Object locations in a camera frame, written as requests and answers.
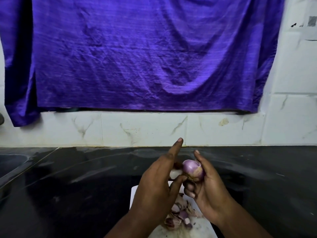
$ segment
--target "right hand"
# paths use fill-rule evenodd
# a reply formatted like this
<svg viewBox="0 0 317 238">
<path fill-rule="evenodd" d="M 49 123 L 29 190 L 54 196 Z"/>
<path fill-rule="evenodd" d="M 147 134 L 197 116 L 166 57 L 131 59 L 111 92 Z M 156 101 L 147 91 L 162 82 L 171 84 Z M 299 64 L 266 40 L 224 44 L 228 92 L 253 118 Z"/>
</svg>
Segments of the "right hand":
<svg viewBox="0 0 317 238">
<path fill-rule="evenodd" d="M 206 175 L 202 182 L 196 184 L 185 181 L 184 193 L 194 198 L 207 220 L 219 227 L 235 201 L 212 164 L 198 150 L 194 152 L 194 156 L 202 164 Z"/>
</svg>

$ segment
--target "black granite countertop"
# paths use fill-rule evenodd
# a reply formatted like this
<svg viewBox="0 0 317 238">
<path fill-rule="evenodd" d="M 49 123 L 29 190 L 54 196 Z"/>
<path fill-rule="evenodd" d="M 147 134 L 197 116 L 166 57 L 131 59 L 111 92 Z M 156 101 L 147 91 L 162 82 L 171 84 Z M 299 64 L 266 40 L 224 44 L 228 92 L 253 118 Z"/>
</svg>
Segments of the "black granite countertop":
<svg viewBox="0 0 317 238">
<path fill-rule="evenodd" d="M 193 158 L 194 149 L 183 148 L 179 159 Z M 128 211 L 131 188 L 167 150 L 0 148 L 0 237 L 104 237 Z M 317 237 L 317 147 L 199 150 L 274 237 Z"/>
</svg>

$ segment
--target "wall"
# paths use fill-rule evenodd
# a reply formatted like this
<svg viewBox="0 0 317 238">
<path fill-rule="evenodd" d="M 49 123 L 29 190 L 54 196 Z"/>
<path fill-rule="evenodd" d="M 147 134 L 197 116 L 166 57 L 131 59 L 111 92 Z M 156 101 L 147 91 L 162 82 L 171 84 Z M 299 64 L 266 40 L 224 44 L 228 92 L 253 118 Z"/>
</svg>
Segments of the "wall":
<svg viewBox="0 0 317 238">
<path fill-rule="evenodd" d="M 0 47 L 1 147 L 317 145 L 317 42 L 300 39 L 307 0 L 286 0 L 277 55 L 260 112 L 232 113 L 42 113 L 14 128 L 4 107 L 4 60 Z"/>
</svg>

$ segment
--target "hand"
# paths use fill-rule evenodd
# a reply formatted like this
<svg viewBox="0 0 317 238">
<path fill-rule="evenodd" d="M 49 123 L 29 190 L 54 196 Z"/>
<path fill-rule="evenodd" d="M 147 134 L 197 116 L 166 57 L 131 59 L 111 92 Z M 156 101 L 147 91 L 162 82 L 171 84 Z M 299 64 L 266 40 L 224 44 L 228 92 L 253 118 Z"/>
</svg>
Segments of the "hand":
<svg viewBox="0 0 317 238">
<path fill-rule="evenodd" d="M 235 201 L 212 164 L 201 156 L 198 150 L 194 152 L 194 156 L 202 164 L 206 175 L 204 180 L 196 185 L 186 181 L 184 193 L 194 198 L 207 220 L 219 226 Z"/>
<path fill-rule="evenodd" d="M 152 230 L 165 220 L 175 203 L 182 182 L 187 179 L 184 175 L 178 176 L 168 186 L 170 172 L 182 144 L 183 139 L 179 138 L 167 154 L 159 157 L 145 171 L 135 193 L 129 213 L 141 218 L 145 222 L 143 225 Z"/>
</svg>

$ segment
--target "cutting board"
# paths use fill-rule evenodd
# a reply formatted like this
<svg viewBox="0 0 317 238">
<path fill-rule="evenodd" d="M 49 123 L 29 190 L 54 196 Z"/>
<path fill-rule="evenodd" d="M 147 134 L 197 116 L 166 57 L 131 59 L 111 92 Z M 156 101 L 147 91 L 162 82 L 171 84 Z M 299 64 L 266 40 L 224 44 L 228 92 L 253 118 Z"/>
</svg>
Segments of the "cutting board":
<svg viewBox="0 0 317 238">
<path fill-rule="evenodd" d="M 131 189 L 131 198 L 130 198 L 130 208 L 132 206 L 133 198 L 138 186 L 133 186 Z M 184 186 L 182 185 L 180 193 L 184 193 Z M 196 211 L 200 212 L 195 200 L 187 195 L 184 195 L 183 198 L 188 200 L 188 202 L 192 205 Z M 217 235 L 212 228 L 212 225 L 206 218 L 195 218 L 191 217 L 191 223 L 193 228 L 191 230 L 187 230 L 184 227 L 181 227 L 178 230 L 169 231 L 163 228 L 162 226 L 158 226 L 155 230 L 150 234 L 149 238 L 217 238 Z"/>
</svg>

